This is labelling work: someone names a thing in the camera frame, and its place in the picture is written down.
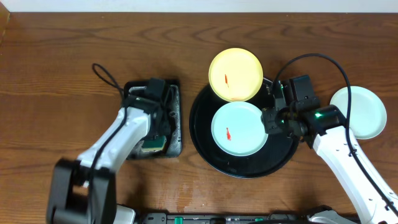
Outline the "yellow plate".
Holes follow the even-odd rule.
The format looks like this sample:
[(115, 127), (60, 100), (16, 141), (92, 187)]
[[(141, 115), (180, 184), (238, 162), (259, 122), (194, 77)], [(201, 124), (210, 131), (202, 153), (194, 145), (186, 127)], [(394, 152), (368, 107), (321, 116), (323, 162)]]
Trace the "yellow plate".
[(260, 90), (263, 78), (259, 59), (241, 48), (220, 52), (212, 60), (208, 71), (212, 90), (228, 102), (251, 99)]

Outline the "green and yellow sponge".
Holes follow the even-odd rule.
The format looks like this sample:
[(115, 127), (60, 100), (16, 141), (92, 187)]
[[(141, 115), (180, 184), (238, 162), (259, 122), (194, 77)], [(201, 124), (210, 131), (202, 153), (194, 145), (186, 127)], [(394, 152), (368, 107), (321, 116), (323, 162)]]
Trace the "green and yellow sponge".
[(154, 139), (144, 140), (141, 151), (142, 152), (158, 152), (163, 151), (167, 138), (165, 136), (156, 136)]

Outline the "light green plate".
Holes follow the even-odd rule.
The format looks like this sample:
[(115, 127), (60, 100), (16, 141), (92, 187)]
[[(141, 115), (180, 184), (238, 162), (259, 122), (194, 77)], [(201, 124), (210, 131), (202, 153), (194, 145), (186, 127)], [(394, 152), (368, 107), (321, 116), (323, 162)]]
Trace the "light green plate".
[(250, 156), (266, 143), (268, 134), (261, 121), (261, 110), (237, 101), (223, 105), (211, 122), (211, 134), (219, 148), (232, 156)]
[(371, 139), (382, 133), (386, 123), (381, 99), (366, 88), (351, 86), (350, 134), (356, 139)]

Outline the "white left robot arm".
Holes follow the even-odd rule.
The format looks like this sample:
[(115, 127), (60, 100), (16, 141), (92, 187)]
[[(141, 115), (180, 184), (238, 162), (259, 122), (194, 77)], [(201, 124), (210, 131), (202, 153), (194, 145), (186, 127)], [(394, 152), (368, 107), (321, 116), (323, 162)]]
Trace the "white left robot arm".
[(77, 159), (60, 159), (53, 170), (47, 223), (134, 223), (136, 212), (116, 201), (116, 174), (133, 154), (182, 150), (180, 96), (166, 100), (129, 95), (105, 133)]

